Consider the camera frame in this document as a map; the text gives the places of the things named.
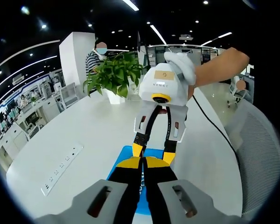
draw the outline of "black cable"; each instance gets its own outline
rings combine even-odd
[[[203,109],[201,108],[201,106],[199,105],[199,103],[197,102],[195,96],[193,95],[193,98],[195,100],[195,102],[197,103],[198,107],[200,108],[201,112],[204,114],[204,116],[206,117],[207,120],[209,120],[209,122],[215,126],[215,128],[223,135],[223,137],[225,138],[225,140],[228,142],[230,148],[233,150],[234,154],[235,154],[235,158],[237,159],[238,162],[238,169],[241,169],[240,167],[240,163],[239,163],[239,159],[238,159],[238,155],[236,153],[236,151],[234,150],[234,148],[232,147],[231,143],[228,141],[228,139],[226,138],[226,136],[223,134],[223,132],[214,124],[214,122],[212,122],[209,117],[205,114],[205,112],[203,111]]]

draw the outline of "white table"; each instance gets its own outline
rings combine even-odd
[[[225,133],[213,108],[197,88],[195,96],[209,118]],[[191,99],[186,133],[178,144],[174,172],[209,194],[214,206],[227,215],[241,216],[242,186],[237,161],[223,136]],[[99,179],[105,179],[121,149],[131,145],[134,118],[140,101],[111,105],[106,96],[93,93],[49,122],[21,150],[7,172],[7,184],[15,198],[33,217],[58,214],[72,198]],[[163,149],[167,115],[154,123],[148,148]],[[44,180],[76,143],[84,149],[45,197]],[[151,217],[135,215],[133,223],[151,223]]]

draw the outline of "white pot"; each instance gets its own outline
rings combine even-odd
[[[105,93],[107,94],[110,104],[121,104],[125,102],[125,98],[115,95],[112,91],[104,89]]]

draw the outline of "blue mat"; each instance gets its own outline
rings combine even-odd
[[[133,156],[132,147],[131,146],[124,146],[122,148],[116,162],[114,163],[114,166],[113,166],[110,174],[108,175],[107,180],[109,179],[110,175],[113,173],[117,164],[119,164],[123,160],[131,158],[132,156]],[[156,158],[161,159],[162,156],[163,156],[163,150],[147,148],[144,152],[144,156],[154,156]],[[139,200],[138,205],[137,205],[136,213],[142,214],[142,215],[150,215],[150,211],[149,211],[149,208],[148,208],[148,202],[146,200],[146,188],[145,187],[142,188],[142,193],[140,195],[140,200]]]

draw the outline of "electrical outlet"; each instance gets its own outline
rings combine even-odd
[[[66,168],[69,167],[71,162],[83,148],[83,145],[76,143],[73,147],[71,147],[66,156],[61,158],[61,161],[56,164],[56,169],[54,169],[54,171],[49,175],[49,178],[47,178],[41,186],[41,191],[45,196],[48,196],[59,178],[65,172]]]

